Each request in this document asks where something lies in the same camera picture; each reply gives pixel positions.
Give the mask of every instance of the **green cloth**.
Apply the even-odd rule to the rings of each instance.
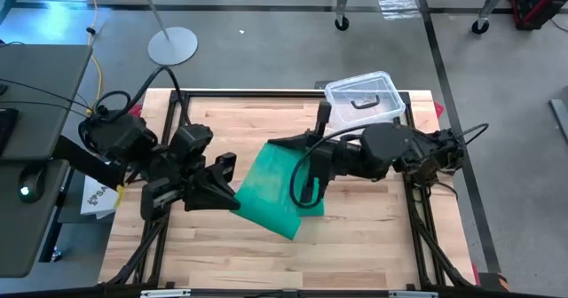
[[[235,199],[241,203],[234,214],[279,233],[287,239],[294,239],[302,223],[301,216],[323,216],[322,202],[311,209],[298,208],[289,197],[290,177],[294,167],[304,153],[292,151],[272,144],[264,144]],[[310,163],[305,161],[296,174],[294,182],[296,198],[306,183]],[[318,181],[314,191],[318,190]]]

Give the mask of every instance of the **concrete floor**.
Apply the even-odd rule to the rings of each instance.
[[[18,0],[33,4],[44,0]],[[6,42],[85,43],[91,10],[69,10],[52,0],[48,9],[13,8],[2,25]],[[98,0],[100,4],[142,4],[144,0]],[[335,0],[154,0],[156,4],[334,5]],[[436,8],[478,8],[484,0],[428,0]],[[377,0],[350,0],[373,6]],[[506,1],[500,7],[508,7]],[[432,90],[444,101],[422,18],[386,20],[379,12],[350,12],[346,32],[334,28],[330,12],[233,11],[162,12],[168,26],[191,28],[197,53],[174,67],[186,88],[298,88],[383,70],[400,90]],[[568,262],[568,203],[563,175],[568,145],[548,107],[566,85],[568,34],[548,23],[531,33],[517,31],[509,15],[493,15],[482,37],[469,27],[475,16],[433,14],[463,128],[491,127],[469,147],[502,273],[516,292],[565,295]],[[568,17],[555,21],[568,27]],[[106,90],[134,92],[155,68],[146,55],[158,31],[151,12],[99,10],[94,53],[105,73]],[[93,99],[97,74],[89,66],[80,93]],[[159,77],[155,87],[170,87]],[[64,134],[76,139],[78,116],[70,115]],[[440,119],[449,126],[447,115]],[[467,189],[455,178],[472,261],[485,263]],[[88,286],[96,283],[108,227],[71,225],[59,247],[73,248],[64,261],[37,264],[27,278],[0,279],[0,291]]]

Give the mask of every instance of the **red machine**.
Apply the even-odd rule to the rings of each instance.
[[[518,29],[534,30],[552,19],[568,0],[511,0]]]

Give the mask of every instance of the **wooden tabletop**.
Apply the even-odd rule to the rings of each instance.
[[[158,136],[170,91],[146,94],[142,116]],[[416,127],[425,132],[438,129],[430,92],[409,94]],[[222,153],[237,154],[231,182],[235,191],[267,139],[312,128],[318,109],[316,98],[191,98],[190,102],[192,122],[211,127],[215,135],[205,152],[208,164]],[[452,183],[447,176],[440,180]],[[100,281],[113,277],[138,246],[144,225],[139,216],[141,186],[131,186],[116,211]],[[455,196],[436,185],[430,202],[440,246],[464,278],[474,282]],[[433,281],[430,251],[423,247]],[[294,241],[230,212],[187,213],[183,202],[177,202],[171,211],[160,281],[175,281],[176,287],[223,289],[419,286],[401,175],[389,172],[378,183],[338,177],[327,188],[326,215],[305,218]]]

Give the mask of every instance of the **clear plastic box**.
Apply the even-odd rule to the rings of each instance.
[[[385,72],[373,72],[331,82],[325,89],[331,104],[334,131],[374,122],[390,122],[405,111],[405,104]]]

